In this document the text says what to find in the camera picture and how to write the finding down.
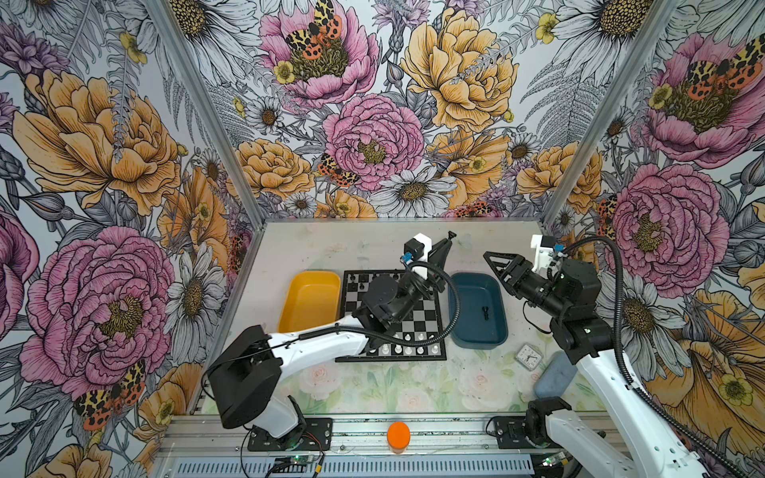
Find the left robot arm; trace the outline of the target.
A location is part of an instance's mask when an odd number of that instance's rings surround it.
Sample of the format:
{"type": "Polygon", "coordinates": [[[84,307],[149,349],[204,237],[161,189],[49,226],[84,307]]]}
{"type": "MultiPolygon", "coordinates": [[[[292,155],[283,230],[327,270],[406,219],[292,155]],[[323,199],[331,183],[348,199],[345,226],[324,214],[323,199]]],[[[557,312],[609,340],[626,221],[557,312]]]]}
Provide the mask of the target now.
{"type": "Polygon", "coordinates": [[[368,345],[415,350],[445,339],[457,325],[459,305],[448,325],[433,337],[398,333],[396,325],[412,316],[420,301],[456,288],[444,270],[455,237],[448,232],[437,242],[424,234],[410,239],[400,258],[404,274],[372,280],[360,308],[330,325],[273,335],[261,326],[245,329],[204,374],[222,426],[265,432],[280,447],[292,448],[307,433],[308,424],[294,398],[275,394],[282,380],[323,362],[356,356],[368,345]]]}

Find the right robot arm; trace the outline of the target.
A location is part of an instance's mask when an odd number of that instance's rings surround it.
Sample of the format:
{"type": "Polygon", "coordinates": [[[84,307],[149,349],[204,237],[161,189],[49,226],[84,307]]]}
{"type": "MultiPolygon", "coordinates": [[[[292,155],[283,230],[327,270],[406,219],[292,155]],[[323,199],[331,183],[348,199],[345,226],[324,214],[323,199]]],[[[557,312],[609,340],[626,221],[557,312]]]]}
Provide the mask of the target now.
{"type": "Polygon", "coordinates": [[[512,297],[550,316],[553,339],[597,392],[628,451],[619,452],[562,398],[530,404],[527,439],[552,442],[594,477],[704,477],[700,456],[677,437],[628,364],[614,323],[596,312],[602,284],[592,263],[573,259],[555,241],[535,235],[533,260],[520,254],[485,252],[484,260],[512,297]]]}

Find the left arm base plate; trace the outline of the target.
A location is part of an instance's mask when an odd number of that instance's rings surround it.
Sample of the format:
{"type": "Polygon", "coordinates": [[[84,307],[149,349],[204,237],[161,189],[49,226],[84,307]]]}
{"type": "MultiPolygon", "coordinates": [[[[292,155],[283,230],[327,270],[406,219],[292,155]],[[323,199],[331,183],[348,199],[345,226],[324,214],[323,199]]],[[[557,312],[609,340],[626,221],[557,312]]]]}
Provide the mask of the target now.
{"type": "Polygon", "coordinates": [[[334,420],[329,417],[308,417],[305,426],[282,438],[255,428],[246,449],[250,452],[329,451],[332,444],[334,420]]]}

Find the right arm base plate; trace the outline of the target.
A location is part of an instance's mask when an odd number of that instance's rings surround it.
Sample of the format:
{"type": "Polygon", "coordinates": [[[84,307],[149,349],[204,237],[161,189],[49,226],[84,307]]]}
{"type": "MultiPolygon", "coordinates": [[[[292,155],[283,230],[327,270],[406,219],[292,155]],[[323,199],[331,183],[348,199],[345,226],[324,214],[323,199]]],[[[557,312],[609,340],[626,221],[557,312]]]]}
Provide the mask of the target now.
{"type": "Polygon", "coordinates": [[[494,416],[490,420],[489,429],[493,433],[499,449],[532,449],[536,447],[528,437],[527,419],[525,417],[494,416]]]}

